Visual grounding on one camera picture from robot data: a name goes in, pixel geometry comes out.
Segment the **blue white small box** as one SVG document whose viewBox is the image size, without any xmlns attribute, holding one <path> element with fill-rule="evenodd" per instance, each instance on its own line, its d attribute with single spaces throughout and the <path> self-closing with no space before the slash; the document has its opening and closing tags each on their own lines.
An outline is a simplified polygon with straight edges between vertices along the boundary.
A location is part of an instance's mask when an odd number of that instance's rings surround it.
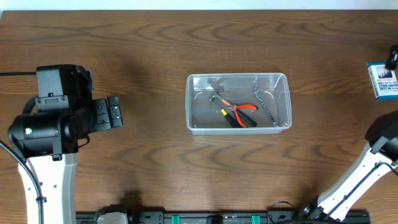
<svg viewBox="0 0 398 224">
<path fill-rule="evenodd" d="M 397 77 L 385 68 L 385 62 L 366 62 L 377 101 L 397 99 Z"/>
</svg>

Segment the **clear plastic container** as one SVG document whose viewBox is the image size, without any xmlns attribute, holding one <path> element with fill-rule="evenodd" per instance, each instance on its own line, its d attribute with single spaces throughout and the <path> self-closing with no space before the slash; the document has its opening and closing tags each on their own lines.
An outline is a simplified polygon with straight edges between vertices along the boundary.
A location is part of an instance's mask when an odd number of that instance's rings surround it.
<svg viewBox="0 0 398 224">
<path fill-rule="evenodd" d="M 189 75 L 185 110 L 193 134 L 278 134 L 293 124 L 283 73 Z"/>
</svg>

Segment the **yellow black screwdriver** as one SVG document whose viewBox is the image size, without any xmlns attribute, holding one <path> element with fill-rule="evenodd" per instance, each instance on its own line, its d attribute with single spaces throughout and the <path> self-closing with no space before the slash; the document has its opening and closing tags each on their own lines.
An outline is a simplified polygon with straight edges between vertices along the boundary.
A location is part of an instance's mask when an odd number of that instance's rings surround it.
<svg viewBox="0 0 398 224">
<path fill-rule="evenodd" d="M 231 125 L 232 128 L 242 128 L 237 119 L 232 115 L 232 113 L 228 110 L 221 109 L 221 113 L 223 114 L 225 120 Z"/>
</svg>

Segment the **red handled pliers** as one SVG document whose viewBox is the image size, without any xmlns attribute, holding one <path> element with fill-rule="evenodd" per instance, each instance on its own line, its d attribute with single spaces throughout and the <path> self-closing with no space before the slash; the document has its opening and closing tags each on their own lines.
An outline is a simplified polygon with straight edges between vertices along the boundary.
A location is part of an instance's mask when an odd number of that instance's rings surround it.
<svg viewBox="0 0 398 224">
<path fill-rule="evenodd" d="M 257 123 L 247 114 L 243 113 L 241 110 L 257 110 L 257 106 L 254 104 L 243 104 L 243 105 L 236 105 L 226 99 L 224 99 L 221 96 L 218 96 L 217 99 L 219 99 L 222 104 L 226 105 L 231 112 L 234 114 L 234 117 L 237 119 L 239 124 L 243 127 L 246 128 L 247 124 L 249 124 L 252 127 L 256 127 Z"/>
</svg>

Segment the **silver combination wrench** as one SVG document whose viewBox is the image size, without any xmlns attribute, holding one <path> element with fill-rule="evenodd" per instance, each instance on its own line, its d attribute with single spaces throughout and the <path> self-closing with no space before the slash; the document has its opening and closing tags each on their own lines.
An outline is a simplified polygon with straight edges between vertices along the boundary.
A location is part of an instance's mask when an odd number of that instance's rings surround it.
<svg viewBox="0 0 398 224">
<path fill-rule="evenodd" d="M 268 117 L 271 119 L 273 127 L 278 127 L 277 121 L 275 120 L 275 118 L 273 117 L 271 112 L 268 110 L 265 102 L 262 100 L 262 98 L 260 96 L 258 86 L 253 87 L 252 91 L 255 94 L 256 98 L 259 100 L 259 102 L 262 105 L 262 107 L 265 109 L 265 112 L 267 113 Z"/>
</svg>

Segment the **small claw hammer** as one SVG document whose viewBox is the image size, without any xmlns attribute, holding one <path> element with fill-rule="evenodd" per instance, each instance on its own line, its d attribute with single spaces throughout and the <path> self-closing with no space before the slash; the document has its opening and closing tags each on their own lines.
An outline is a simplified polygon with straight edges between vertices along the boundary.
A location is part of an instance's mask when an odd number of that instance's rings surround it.
<svg viewBox="0 0 398 224">
<path fill-rule="evenodd" d="M 258 107 L 254 104 L 243 104 L 236 105 L 233 102 L 223 98 L 220 95 L 221 90 L 215 90 L 210 96 L 210 101 L 215 102 L 220 108 L 221 113 L 232 128 L 246 128 L 247 124 L 256 127 L 257 123 L 246 113 L 241 110 L 258 110 Z"/>
</svg>

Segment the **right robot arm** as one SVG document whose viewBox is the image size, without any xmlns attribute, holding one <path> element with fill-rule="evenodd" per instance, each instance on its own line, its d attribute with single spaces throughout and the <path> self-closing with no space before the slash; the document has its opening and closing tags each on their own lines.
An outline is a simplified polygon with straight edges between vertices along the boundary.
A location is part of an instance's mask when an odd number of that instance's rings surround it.
<svg viewBox="0 0 398 224">
<path fill-rule="evenodd" d="M 397 173 L 397 112 L 385 114 L 369 127 L 362 153 L 340 180 L 298 215 L 303 222 L 343 222 L 354 203 L 382 176 Z"/>
</svg>

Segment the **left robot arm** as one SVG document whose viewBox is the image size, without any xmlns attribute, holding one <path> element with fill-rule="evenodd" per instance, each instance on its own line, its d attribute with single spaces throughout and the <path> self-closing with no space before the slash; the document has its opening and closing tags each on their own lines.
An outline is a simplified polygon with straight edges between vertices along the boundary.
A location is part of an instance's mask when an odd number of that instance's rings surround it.
<svg viewBox="0 0 398 224">
<path fill-rule="evenodd" d="M 76 223 L 75 172 L 79 140 L 123 126 L 116 96 L 71 103 L 67 96 L 37 98 L 36 113 L 23 112 L 10 126 L 13 152 L 22 161 L 29 223 Z"/>
</svg>

